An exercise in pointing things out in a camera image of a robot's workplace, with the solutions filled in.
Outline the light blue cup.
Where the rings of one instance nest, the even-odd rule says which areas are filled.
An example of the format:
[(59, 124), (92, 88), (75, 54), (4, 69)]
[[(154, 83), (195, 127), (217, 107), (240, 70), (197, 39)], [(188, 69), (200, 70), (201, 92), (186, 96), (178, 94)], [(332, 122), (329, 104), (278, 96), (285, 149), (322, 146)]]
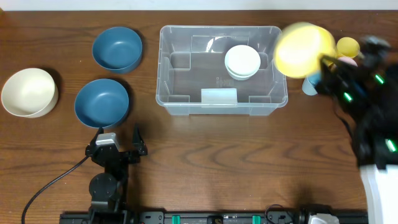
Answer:
[(308, 96), (317, 95), (318, 93), (315, 87), (320, 80), (321, 80), (320, 72), (314, 73), (313, 75), (306, 77), (302, 85), (302, 91)]

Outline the yellow cup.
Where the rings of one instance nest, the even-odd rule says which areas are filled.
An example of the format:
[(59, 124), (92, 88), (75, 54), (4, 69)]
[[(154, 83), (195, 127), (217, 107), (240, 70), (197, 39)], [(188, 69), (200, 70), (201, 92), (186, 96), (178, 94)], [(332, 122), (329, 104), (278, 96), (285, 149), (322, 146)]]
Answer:
[(338, 57), (355, 58), (360, 53), (359, 43), (351, 37), (343, 37), (336, 44)]

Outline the small yellow bowl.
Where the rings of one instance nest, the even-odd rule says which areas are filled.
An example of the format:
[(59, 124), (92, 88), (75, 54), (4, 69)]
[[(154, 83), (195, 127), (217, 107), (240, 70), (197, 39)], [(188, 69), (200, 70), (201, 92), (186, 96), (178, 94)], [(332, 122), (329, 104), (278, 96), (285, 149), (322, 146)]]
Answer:
[(326, 29), (308, 22), (286, 27), (274, 50), (274, 65), (290, 78), (305, 78), (319, 71), (320, 58), (335, 57), (335, 39)]

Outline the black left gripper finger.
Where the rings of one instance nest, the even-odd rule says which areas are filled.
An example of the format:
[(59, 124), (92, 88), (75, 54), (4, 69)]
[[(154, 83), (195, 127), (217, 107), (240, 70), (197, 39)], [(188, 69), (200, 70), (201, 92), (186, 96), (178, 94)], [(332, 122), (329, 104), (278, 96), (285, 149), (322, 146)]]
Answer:
[(132, 145), (140, 156), (147, 155), (147, 146), (143, 138), (141, 137), (138, 125), (134, 126), (134, 131), (132, 135)]
[(95, 134), (95, 136), (93, 137), (93, 139), (90, 141), (89, 145), (88, 145), (88, 149), (92, 149), (94, 147), (96, 147), (96, 140), (98, 138), (98, 136), (100, 134), (104, 133), (104, 129), (103, 128), (99, 128)]

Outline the pink cup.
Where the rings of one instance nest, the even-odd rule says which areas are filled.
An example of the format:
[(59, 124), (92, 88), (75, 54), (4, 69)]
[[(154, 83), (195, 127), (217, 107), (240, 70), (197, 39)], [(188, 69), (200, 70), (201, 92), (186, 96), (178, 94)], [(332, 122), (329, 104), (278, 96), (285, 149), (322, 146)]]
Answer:
[[(337, 60), (340, 61), (340, 62), (344, 62), (344, 63), (350, 64), (350, 65), (353, 65), (353, 66), (355, 66), (355, 67), (358, 66), (358, 64), (356, 63), (356, 61), (355, 61), (354, 59), (350, 58), (350, 57), (340, 57), (340, 58), (337, 58)], [(336, 65), (336, 63), (332, 62), (332, 63), (328, 66), (328, 68), (329, 68), (330, 70), (337, 70), (337, 69), (338, 69), (338, 66)]]

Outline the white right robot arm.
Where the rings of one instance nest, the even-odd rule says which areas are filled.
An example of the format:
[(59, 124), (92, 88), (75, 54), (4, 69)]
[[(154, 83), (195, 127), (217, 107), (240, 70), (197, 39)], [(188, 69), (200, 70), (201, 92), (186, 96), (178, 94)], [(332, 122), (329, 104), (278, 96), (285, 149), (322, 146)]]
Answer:
[(299, 38), (284, 34), (275, 54), (298, 58), (304, 52), (320, 66), (315, 89), (331, 97), (350, 115), (356, 126), (345, 124), (363, 182), (370, 223), (397, 223), (397, 65), (379, 73), (391, 46), (375, 36), (363, 40), (359, 66), (320, 51), (321, 43), (299, 44)]

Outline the small pale blue bowl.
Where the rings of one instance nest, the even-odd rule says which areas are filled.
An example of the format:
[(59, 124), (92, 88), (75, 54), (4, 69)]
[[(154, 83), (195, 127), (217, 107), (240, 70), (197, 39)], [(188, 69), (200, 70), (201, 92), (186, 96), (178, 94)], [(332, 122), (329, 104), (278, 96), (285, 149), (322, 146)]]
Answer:
[(227, 72), (229, 73), (229, 75), (230, 75), (233, 79), (238, 80), (238, 81), (248, 80), (249, 78), (251, 78), (252, 76), (254, 76), (254, 75), (256, 74), (256, 73), (254, 72), (254, 73), (251, 73), (251, 74), (249, 74), (249, 75), (239, 75), (239, 74), (234, 73), (234, 72), (232, 72), (232, 71), (230, 71), (230, 70), (227, 70)]

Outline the small white bowl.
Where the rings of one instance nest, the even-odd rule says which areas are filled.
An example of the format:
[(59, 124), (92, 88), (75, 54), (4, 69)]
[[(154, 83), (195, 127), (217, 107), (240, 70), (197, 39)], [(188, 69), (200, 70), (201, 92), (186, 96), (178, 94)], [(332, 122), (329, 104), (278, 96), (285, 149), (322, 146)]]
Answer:
[(224, 58), (224, 65), (239, 75), (249, 75), (257, 72), (261, 66), (258, 52), (248, 45), (236, 45), (230, 48)]

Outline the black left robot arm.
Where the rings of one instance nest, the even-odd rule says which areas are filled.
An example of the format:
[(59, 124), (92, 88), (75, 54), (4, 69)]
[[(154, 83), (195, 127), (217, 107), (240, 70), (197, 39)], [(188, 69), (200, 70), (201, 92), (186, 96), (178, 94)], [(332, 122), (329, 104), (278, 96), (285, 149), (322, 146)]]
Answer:
[(99, 128), (86, 147), (85, 155), (104, 168), (89, 184), (91, 206), (88, 224), (132, 224), (135, 213), (127, 206), (129, 166), (140, 162), (136, 150), (119, 150), (115, 133)]

